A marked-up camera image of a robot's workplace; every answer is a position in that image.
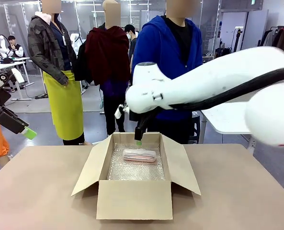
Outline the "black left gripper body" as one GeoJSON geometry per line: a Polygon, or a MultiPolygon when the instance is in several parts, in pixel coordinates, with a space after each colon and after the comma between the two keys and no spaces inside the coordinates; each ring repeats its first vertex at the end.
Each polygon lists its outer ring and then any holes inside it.
{"type": "Polygon", "coordinates": [[[15,134],[22,133],[25,127],[29,126],[28,123],[20,119],[12,110],[4,106],[0,107],[0,125],[15,134]]]}

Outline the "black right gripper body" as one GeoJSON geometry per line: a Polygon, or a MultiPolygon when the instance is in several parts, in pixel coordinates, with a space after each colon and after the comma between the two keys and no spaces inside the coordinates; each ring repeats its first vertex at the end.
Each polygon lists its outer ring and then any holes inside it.
{"type": "Polygon", "coordinates": [[[141,114],[137,122],[136,131],[146,131],[149,123],[153,120],[153,112],[141,114]]]}

